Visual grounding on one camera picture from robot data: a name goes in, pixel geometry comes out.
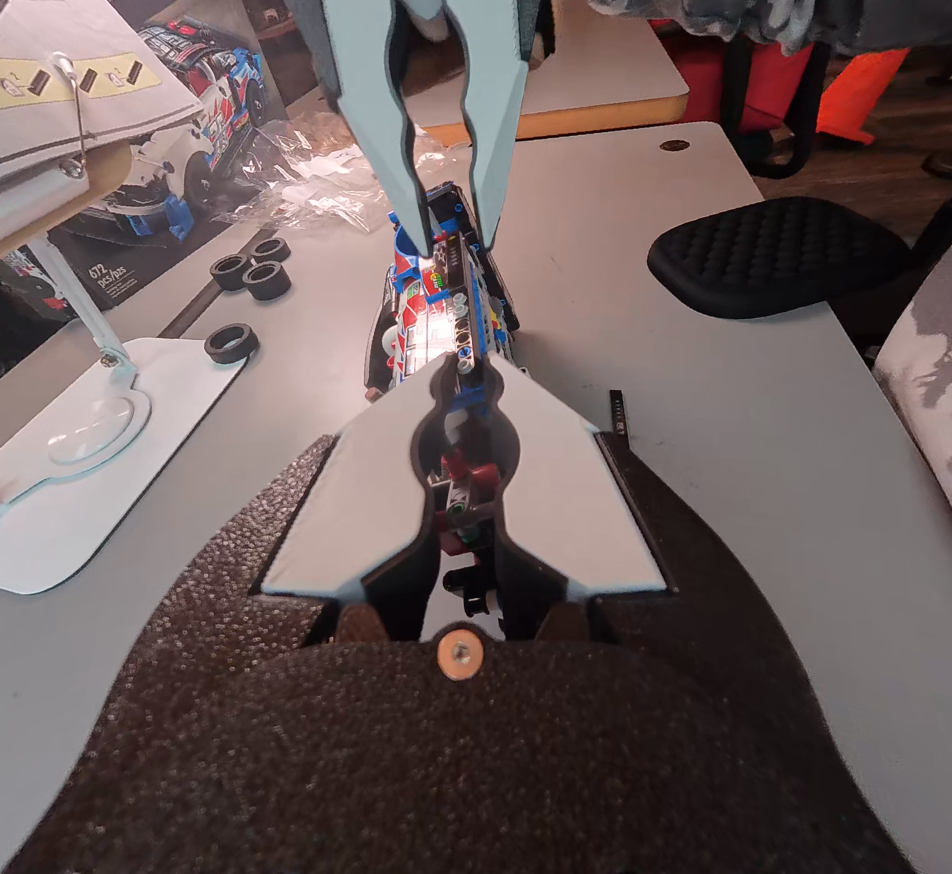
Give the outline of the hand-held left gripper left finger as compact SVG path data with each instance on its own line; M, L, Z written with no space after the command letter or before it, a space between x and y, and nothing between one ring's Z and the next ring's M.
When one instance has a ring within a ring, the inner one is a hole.
M413 438L438 404L434 359L347 423L303 500L260 588L267 595L366 598L364 580L407 549L423 523L425 490Z

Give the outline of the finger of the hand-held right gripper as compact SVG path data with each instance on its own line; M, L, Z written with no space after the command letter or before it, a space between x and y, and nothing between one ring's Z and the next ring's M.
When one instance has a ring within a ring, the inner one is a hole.
M338 106L417 249L432 252L432 229L413 165L411 122L390 69L395 0L321 0L340 92Z
M470 193L483 249L492 248L505 204L528 62L517 0L444 0L466 57L461 100L470 135Z

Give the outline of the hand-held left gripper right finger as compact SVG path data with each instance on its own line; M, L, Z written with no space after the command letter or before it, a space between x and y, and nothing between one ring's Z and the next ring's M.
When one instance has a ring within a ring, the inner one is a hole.
M666 583L596 441L596 428L502 359L498 413L515 431L502 491L508 540L565 583L572 602L664 592Z

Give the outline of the brick-built toy race car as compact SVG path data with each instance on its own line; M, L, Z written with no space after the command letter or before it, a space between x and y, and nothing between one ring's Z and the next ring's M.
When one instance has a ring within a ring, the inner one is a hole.
M445 418L446 450L429 469L443 553L469 558L446 571L445 589L462 599L467 617L493 613L495 532L479 515L501 482L490 460L489 407L479 362L512 360L519 321L492 255L481 248L470 205L451 181L426 193L433 252L418 252L395 213L394 252L364 357L365 399L373 402L433 360L455 363Z

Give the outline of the grey desk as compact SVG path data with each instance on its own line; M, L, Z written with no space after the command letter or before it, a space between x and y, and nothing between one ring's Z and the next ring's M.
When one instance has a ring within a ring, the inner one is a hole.
M680 138L690 147L660 150ZM721 130L688 124L523 141L495 246L519 357L609 425L768 597L837 745L922 872L950 872L950 511L835 316L685 308L655 238L757 202ZM388 229L292 233L292 290L221 295L186 335L250 324L261 349L99 554L35 596L2 593L2 864L74 765L130 645L178 574L321 435L366 407L363 356Z

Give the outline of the grey table with wooden edge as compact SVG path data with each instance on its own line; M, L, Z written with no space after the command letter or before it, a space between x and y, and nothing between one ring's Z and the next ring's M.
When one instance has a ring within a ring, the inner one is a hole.
M527 77L517 140L678 123L688 86L641 19L553 0L554 53Z

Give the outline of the race car set box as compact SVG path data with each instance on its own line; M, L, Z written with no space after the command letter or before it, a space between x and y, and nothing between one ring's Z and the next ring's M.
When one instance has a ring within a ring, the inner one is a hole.
M258 132L288 117L264 35L293 25L283 0L108 1L201 109L132 138L122 184L51 231L101 311L206 246L253 195Z

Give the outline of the clear plastic bag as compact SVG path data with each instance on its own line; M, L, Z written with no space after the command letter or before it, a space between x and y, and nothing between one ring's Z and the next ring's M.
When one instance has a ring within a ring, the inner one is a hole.
M363 233L394 211L344 119L314 111L252 133L209 206L230 225L303 230L339 220Z

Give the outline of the instruction booklet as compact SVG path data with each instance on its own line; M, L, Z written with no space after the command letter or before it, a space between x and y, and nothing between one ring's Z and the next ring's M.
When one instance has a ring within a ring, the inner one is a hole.
M1 85L4 179L201 110L107 0L2 0Z

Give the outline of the pale blue stand base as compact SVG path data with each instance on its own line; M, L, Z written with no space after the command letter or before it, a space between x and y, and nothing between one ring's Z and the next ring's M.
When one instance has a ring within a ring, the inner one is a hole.
M2 248L27 246L89 332L99 359L1 452L2 589L34 595L84 568L244 368L203 342L122 342L49 233L119 186L128 143L66 155L2 188Z

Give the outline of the red object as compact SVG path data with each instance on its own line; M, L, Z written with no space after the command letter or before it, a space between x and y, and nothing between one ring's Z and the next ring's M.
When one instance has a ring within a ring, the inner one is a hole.
M719 122L721 72L727 41L712 35L691 35L672 20L649 25L688 88L683 123ZM810 46L786 56L778 44L755 49L744 109L742 134L777 130L798 86Z

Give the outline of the black mesh chair seat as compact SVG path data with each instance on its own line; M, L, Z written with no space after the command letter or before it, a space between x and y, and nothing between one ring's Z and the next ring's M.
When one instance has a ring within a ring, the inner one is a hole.
M831 201L774 198L662 233L649 272L715 318L770 317L886 283L911 263L903 240Z

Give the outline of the orange object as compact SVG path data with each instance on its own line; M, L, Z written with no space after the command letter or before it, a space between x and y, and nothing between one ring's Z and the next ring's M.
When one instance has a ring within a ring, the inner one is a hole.
M895 49L852 58L821 97L816 132L849 144L871 145L874 135L863 126L910 51Z

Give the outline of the black chair frame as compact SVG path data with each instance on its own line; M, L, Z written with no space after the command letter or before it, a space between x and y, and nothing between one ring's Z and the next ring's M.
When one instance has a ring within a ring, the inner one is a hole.
M824 43L810 45L809 58L782 121L793 137L790 157L784 163L768 161L772 150L766 141L768 130L759 131L757 136L741 131L757 48L767 46L757 45L745 35L736 35L727 43L721 72L720 128L750 174L773 180L790 178L803 169L813 150L831 47Z

